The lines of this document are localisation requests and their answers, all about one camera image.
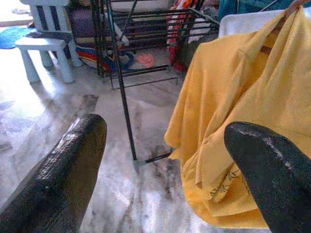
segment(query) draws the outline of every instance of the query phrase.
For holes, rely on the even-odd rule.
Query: fabric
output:
[[[196,6],[197,2],[198,2],[198,0],[177,0],[175,2],[174,6],[171,8],[171,10],[188,9],[189,7],[194,8]],[[185,17],[186,17],[186,15],[182,15],[182,14],[169,17],[168,23],[184,22],[183,18],[185,18]],[[174,29],[177,31],[181,27],[182,27],[182,25],[172,25],[172,26],[168,27],[168,30]],[[177,36],[177,35],[178,35],[178,33],[176,32],[176,33],[172,34],[170,37]],[[175,56],[176,56],[177,51],[178,51],[178,46],[174,44],[177,41],[176,39],[177,38],[170,38],[167,40],[167,43],[170,44],[170,46],[169,46],[170,61],[171,61],[171,64],[174,63],[173,67],[176,70],[186,71],[186,68],[178,60],[175,61]]]
[[[85,62],[88,66],[97,67],[97,56],[94,48],[77,46],[76,51],[80,59],[82,59],[82,61]],[[122,51],[120,55],[128,57],[128,61],[121,64],[122,70],[131,70],[129,67],[135,62],[133,54],[130,52]],[[102,61],[102,66],[105,70],[108,70],[109,72],[118,71],[117,63],[115,62],[115,59],[111,56],[104,57],[104,60]]]
[[[311,19],[311,7],[305,7],[304,11]],[[281,12],[277,10],[226,16],[220,22],[218,37],[256,32]]]
[[[236,12],[236,2],[239,2],[238,12]],[[234,14],[245,14],[251,12],[258,12],[267,5],[269,5],[271,0],[260,0],[260,1],[250,1],[250,0],[221,0],[219,4],[218,19],[221,19],[227,15]],[[279,0],[267,10],[283,10],[293,2],[293,0]],[[311,3],[305,4],[306,7],[311,6]]]
[[[137,56],[136,60],[146,68],[155,66],[155,58],[151,53],[143,53]]]
[[[15,42],[30,33],[33,29],[25,27],[9,27],[0,33],[0,49],[13,49]]]
[[[171,158],[181,161],[186,199],[219,227],[267,227],[225,148],[226,125],[268,127],[311,155],[311,21],[300,7],[271,33],[283,16],[258,32],[201,44],[165,134],[176,148]],[[270,55],[260,52],[263,45]]]
[[[190,35],[203,34],[203,33],[208,33],[210,31],[210,28],[195,29],[195,28],[210,26],[210,23],[205,23],[205,20],[203,18],[196,18],[194,22],[202,22],[202,23],[194,24],[193,30],[190,31]],[[202,37],[203,35],[190,36],[188,39],[188,43],[190,44],[192,41],[198,41]]]

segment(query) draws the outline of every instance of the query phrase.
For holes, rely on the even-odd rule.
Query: rack leg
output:
[[[100,62],[101,62],[101,58],[99,56],[99,49],[100,49],[100,45],[98,42],[98,29],[97,29],[97,20],[98,20],[98,16],[96,14],[96,6],[97,6],[98,2],[95,2],[95,0],[91,0],[91,13],[92,13],[92,20],[93,20],[93,27],[94,27],[94,41],[95,41],[95,51],[96,51],[96,67],[97,67],[97,75],[101,74],[100,71]]]
[[[114,28],[114,21],[113,21],[113,17],[112,17],[111,2],[110,2],[110,0],[105,0],[105,2],[106,2],[107,12],[108,12],[108,20],[109,20],[110,29],[111,29],[111,37],[112,37],[112,42],[113,42],[113,52],[115,54],[115,59],[117,62],[119,85],[120,85],[122,104],[123,104],[123,109],[124,109],[124,114],[125,114],[127,132],[128,132],[128,136],[130,139],[130,145],[131,145],[133,160],[137,160],[135,145],[134,145],[134,138],[133,138],[133,133],[132,133],[132,127],[131,127],[131,121],[130,121],[130,114],[128,111],[126,94],[125,94],[125,89],[124,89],[124,82],[123,82],[122,69],[121,69],[121,61],[120,61],[119,51],[118,51],[118,47],[117,47],[116,31]]]
[[[126,18],[125,25],[124,25],[124,28],[123,28],[123,31],[122,31],[122,34],[121,34],[121,37],[120,37],[119,41],[122,41],[122,38],[123,38],[124,33],[125,33],[125,31],[126,31],[127,24],[128,24],[128,22],[130,21],[130,19],[131,19],[132,13],[133,13],[134,10],[135,10],[137,1],[138,1],[138,0],[134,0],[134,3],[133,3],[133,5],[132,5],[132,9],[131,9],[130,13],[128,14],[128,17]]]
[[[115,87],[113,86],[113,80],[112,80],[112,74],[111,74],[111,72],[109,72],[109,79],[110,79],[110,83],[111,83],[111,88],[112,88],[112,90],[115,90]]]

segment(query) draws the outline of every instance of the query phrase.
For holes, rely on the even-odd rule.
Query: black metal rod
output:
[[[132,15],[133,16],[142,16],[142,15],[155,15],[155,14],[165,14],[165,13],[176,13],[176,12],[187,12],[188,9],[180,9],[180,10],[165,10],[165,11],[148,11],[148,12],[133,12]],[[116,17],[119,16],[127,16],[128,13],[127,12],[123,12],[123,13],[115,13],[113,15],[113,19],[115,19]]]
[[[199,12],[199,11],[193,9],[193,8],[189,8],[189,10],[191,10],[191,11],[193,11],[194,13],[196,13],[196,14],[198,14],[198,15],[204,17],[205,19],[208,19],[208,20],[212,21],[213,23],[215,23],[215,24],[217,24],[217,25],[220,25],[220,23],[219,23],[218,21],[214,20],[214,19],[213,19],[211,16],[209,16],[209,15],[203,15],[201,12]]]
[[[163,34],[163,33],[167,33],[167,32],[173,32],[173,33],[176,33],[176,32],[187,32],[187,31],[191,31],[191,30],[196,30],[196,29],[207,29],[207,28],[218,28],[218,27],[214,27],[214,26],[204,26],[204,27],[194,27],[194,28],[185,28],[185,29],[168,29],[168,30],[161,30],[161,31],[148,31],[148,32],[142,32],[142,33],[129,33],[129,34],[126,34],[127,37],[129,36],[153,36],[154,34]]]
[[[240,8],[240,0],[235,1],[235,14],[239,13],[239,8]]]
[[[152,17],[170,17],[170,16],[182,16],[186,14],[187,12],[176,12],[176,13],[158,13],[158,14],[150,14],[150,15],[143,15],[143,16],[132,16],[132,19],[137,19],[137,18],[152,18]],[[126,16],[119,16],[119,17],[114,17],[115,21],[119,20],[126,20]]]
[[[125,33],[125,31],[126,31],[127,24],[128,24],[128,22],[130,21],[130,19],[131,19],[132,13],[133,13],[134,10],[135,10],[137,1],[138,1],[138,0],[134,0],[134,3],[133,3],[133,5],[132,5],[132,9],[131,9],[130,13],[128,13],[128,17],[126,18],[125,25],[124,25],[124,28],[123,28],[123,31],[122,31],[122,34],[121,34],[121,37],[120,37],[119,41],[121,41],[122,38],[123,38],[123,36],[124,36],[124,33]]]
[[[145,70],[145,71],[137,71],[137,72],[133,72],[133,73],[126,73],[123,74],[123,77],[131,77],[131,76],[136,76],[136,75],[140,75],[140,74],[148,74],[148,73],[152,73],[152,72],[158,72],[158,71],[163,71],[166,70],[166,68],[158,68],[158,69],[153,69],[153,70]]]
[[[268,4],[266,7],[262,8],[260,12],[267,10],[269,7],[273,6],[277,2],[278,0],[274,0],[272,3]]]
[[[187,19],[188,17],[179,17],[179,18],[172,18],[172,19],[167,19],[168,21],[174,21],[174,20],[182,20],[182,19]],[[202,16],[196,16],[196,18],[203,18],[203,19],[206,19],[205,17],[202,17]],[[141,23],[152,23],[152,22],[155,22],[155,25],[159,25],[158,22],[162,20],[164,21],[164,19],[158,19],[158,18],[152,18],[152,19],[146,19],[146,20],[141,20],[141,21],[132,21],[132,24],[141,24]],[[125,24],[125,22],[118,22],[118,25],[123,25]]]
[[[104,55],[103,55],[103,31],[101,27],[101,18],[100,18],[100,7],[99,7],[99,0],[95,0],[95,12],[96,12],[96,29],[97,29],[97,36],[98,36],[98,42],[100,44],[99,48],[99,62],[100,62],[100,74],[104,74],[104,67],[103,67],[103,60],[104,60]]]
[[[158,82],[168,81],[168,80],[172,80],[172,79],[178,79],[178,77],[169,78],[169,79],[161,79],[161,80],[150,81],[150,82],[145,82],[145,83],[138,83],[138,84],[134,84],[134,85],[128,85],[128,86],[125,86],[125,88],[133,87],[133,86],[141,86],[141,85],[150,84],[150,83],[158,83]]]
[[[199,35],[208,35],[210,34],[210,31],[206,33],[196,33],[191,35],[176,35],[176,36],[162,36],[162,37],[155,37],[155,38],[143,38],[143,39],[128,39],[130,43],[136,43],[136,42],[146,42],[146,41],[153,41],[155,39],[174,39],[174,38],[184,38],[184,37],[193,37],[193,36],[199,36]]]
[[[91,0],[91,13],[92,13],[92,20],[93,20],[93,27],[94,27],[94,32],[95,32],[95,36],[94,36],[94,41],[95,41],[95,51],[96,51],[96,67],[97,67],[97,75],[100,75],[100,58],[99,58],[99,43],[98,43],[98,35],[97,35],[97,28],[96,28],[96,12],[95,12],[95,3],[94,0]]]
[[[107,50],[107,41],[106,41],[106,32],[105,32],[105,19],[103,17],[103,19],[100,19],[100,27],[101,27],[101,49],[102,49],[102,61],[104,61],[104,52],[106,52],[106,56],[108,56],[108,50]],[[102,77],[104,77],[104,66],[102,65]]]
[[[120,61],[120,57],[119,57],[119,51],[118,51],[118,47],[117,47],[118,45],[117,45],[116,31],[115,31],[114,21],[113,21],[113,17],[112,17],[111,2],[110,2],[110,0],[105,0],[105,1],[106,1],[107,13],[108,13],[108,20],[109,20],[110,29],[111,29],[111,37],[112,37],[112,42],[113,42],[113,52],[115,54],[115,59],[116,59],[117,68],[118,68],[119,85],[120,85],[121,98],[122,98],[122,104],[123,104],[124,115],[125,115],[125,122],[126,122],[128,137],[130,140],[130,146],[131,146],[133,160],[135,161],[135,160],[137,160],[137,156],[136,156],[136,150],[135,150],[135,145],[134,145],[134,138],[133,138],[133,133],[132,133],[130,114],[129,114],[128,106],[127,106],[126,93],[125,93],[125,89],[124,89],[124,82],[123,82],[122,69],[121,69],[121,61]]]
[[[152,163],[152,162],[155,162],[155,161],[158,161],[158,160],[161,160],[161,159],[165,159],[167,157],[170,156],[171,153],[166,153],[166,154],[162,154],[162,155],[159,155],[157,157],[154,157],[154,158],[151,158],[151,159],[147,159],[145,160],[145,163]]]
[[[113,81],[112,81],[112,74],[111,74],[111,72],[109,72],[109,80],[110,80],[111,88],[112,88],[112,89],[115,89],[115,87],[113,86]]]
[[[200,11],[205,0],[199,0],[195,6],[195,10]]]
[[[100,3],[101,3],[101,6],[102,6],[102,10],[104,10],[104,2],[101,0],[100,1]],[[107,40],[106,40],[106,33],[105,33],[105,14],[104,14],[104,11],[103,11],[103,14],[102,14],[102,35],[103,35],[103,38],[102,38],[102,42],[103,42],[103,45],[102,45],[102,47],[104,48],[104,51],[106,51],[106,56],[108,57],[109,56],[109,54],[108,54],[108,49],[107,49]]]
[[[195,21],[195,22],[175,22],[175,23],[161,23],[161,24],[151,24],[151,25],[138,25],[138,26],[130,26],[128,29],[136,29],[136,28],[150,28],[150,27],[160,27],[160,26],[175,26],[175,25],[188,25],[188,24],[197,24],[197,23],[210,23],[207,21]]]
[[[152,49],[152,48],[158,48],[158,47],[166,47],[169,46],[170,44],[166,45],[147,45],[147,46],[140,46],[140,47],[132,47],[132,48],[121,48],[120,50],[122,51],[133,51],[133,50],[144,50],[144,49]]]
[[[131,1],[134,1],[134,0],[110,0],[112,3],[114,2],[131,2]]]
[[[128,74],[128,73],[135,73],[138,71],[146,71],[146,70],[153,70],[153,69],[160,69],[160,68],[167,68],[169,65],[162,65],[162,66],[156,66],[156,67],[150,67],[150,68],[143,68],[143,69],[135,69],[135,70],[128,70],[124,71],[123,74]]]
[[[178,36],[177,32],[172,32],[172,33],[155,33],[155,34],[151,34],[151,35],[139,35],[139,36],[128,36],[128,40],[132,41],[135,39],[151,39],[151,40],[155,40],[155,39],[159,39],[159,38],[164,38],[167,37],[168,39],[170,37],[168,36]]]

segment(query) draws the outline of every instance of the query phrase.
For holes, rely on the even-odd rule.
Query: pink slipper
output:
[[[151,53],[143,53],[139,55],[136,60],[146,68],[151,68],[155,66],[155,58]]]

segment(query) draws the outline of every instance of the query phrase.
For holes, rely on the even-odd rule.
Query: blue cloth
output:
[[[135,59],[134,59],[134,56],[129,53],[129,52],[125,52],[125,51],[121,51],[120,52],[120,55],[121,56],[127,56],[129,58],[129,61],[127,63],[121,63],[121,67],[122,67],[122,70],[126,70],[126,71],[130,71],[132,69],[130,69],[129,67],[134,64],[135,62]],[[118,71],[118,67],[117,67],[117,63],[116,61],[113,59],[110,59],[108,57],[105,57],[104,58],[104,62],[109,66],[109,68],[113,71],[113,72],[117,72]]]
[[[239,1],[239,9],[237,14],[245,14],[251,12],[258,12],[265,6],[269,5],[272,0],[220,0],[218,20],[221,21],[226,15],[234,15],[236,13],[236,3]],[[283,10],[289,7],[293,0],[279,0],[267,11]],[[311,6],[311,3],[307,3],[304,7]]]
[[[30,33],[33,28],[9,27],[0,33],[0,49],[13,49],[15,42]]]

